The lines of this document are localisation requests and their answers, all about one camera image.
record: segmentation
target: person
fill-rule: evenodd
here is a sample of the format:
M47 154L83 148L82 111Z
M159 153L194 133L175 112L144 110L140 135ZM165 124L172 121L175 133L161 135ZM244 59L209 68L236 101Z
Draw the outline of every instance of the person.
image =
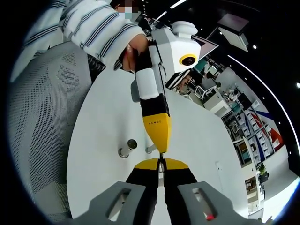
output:
M137 24L120 16L119 12L125 11L125 7L126 4L119 4L113 8L101 0L53 0L28 32L10 81L13 82L33 58L51 47L58 28L107 68L116 70L123 66L126 71L134 71L135 52L144 52L148 40Z
M204 66L204 69L203 69L205 78L209 78L209 77L207 77L209 68L210 68L210 62L207 61L206 64L205 64L205 66Z
M151 21L151 18L149 17L144 17L143 19L140 20L139 22L139 26L142 28L143 31L148 31L148 32L151 32L152 29L150 27L150 21Z
M182 81L179 83L177 90L179 92L183 91L184 86L186 86L190 81L191 81L192 77L188 74L186 75Z
M238 99L239 91L238 90L230 90L228 92L228 94L229 94L228 97L229 97L230 101L235 102Z

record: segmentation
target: potted plant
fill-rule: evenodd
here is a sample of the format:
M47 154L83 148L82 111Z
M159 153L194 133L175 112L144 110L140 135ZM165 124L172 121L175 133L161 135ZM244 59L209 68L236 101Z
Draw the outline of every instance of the potted plant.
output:
M266 166L264 164L261 164L258 168L259 174L262 176L266 173Z

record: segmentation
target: mesh chair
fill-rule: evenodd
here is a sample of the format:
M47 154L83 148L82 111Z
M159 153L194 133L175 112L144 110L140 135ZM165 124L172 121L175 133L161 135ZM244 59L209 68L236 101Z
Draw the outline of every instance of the mesh chair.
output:
M207 90L204 90L201 86L197 86L195 90L195 95L200 98L204 99L204 97L212 92L212 90L216 89L217 86L213 86L211 88L208 88Z
M71 217L68 149L90 86L87 54L66 42L32 60L10 87L8 139L16 170L53 222Z

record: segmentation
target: white counter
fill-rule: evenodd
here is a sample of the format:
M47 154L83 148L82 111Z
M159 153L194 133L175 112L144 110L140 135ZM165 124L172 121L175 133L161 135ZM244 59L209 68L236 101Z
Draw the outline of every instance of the white counter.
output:
M67 193L74 218L113 183L125 181L137 163L159 156L158 151L145 153L141 107L131 99L133 80L133 74L121 70L102 72L81 107L67 160ZM234 209L247 217L240 163L221 119L172 91L166 93L172 134L165 157L188 164L198 181L204 180L225 194ZM128 158L120 158L118 148L131 138L137 141L137 149ZM163 187L158 189L152 224L170 224Z

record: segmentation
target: metal peg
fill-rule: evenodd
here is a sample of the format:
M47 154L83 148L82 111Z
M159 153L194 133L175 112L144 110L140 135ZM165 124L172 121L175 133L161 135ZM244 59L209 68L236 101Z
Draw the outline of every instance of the metal peg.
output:
M134 139L130 139L127 141L126 146L118 150L119 156L121 158L127 158L129 154L136 148L137 148L137 142Z

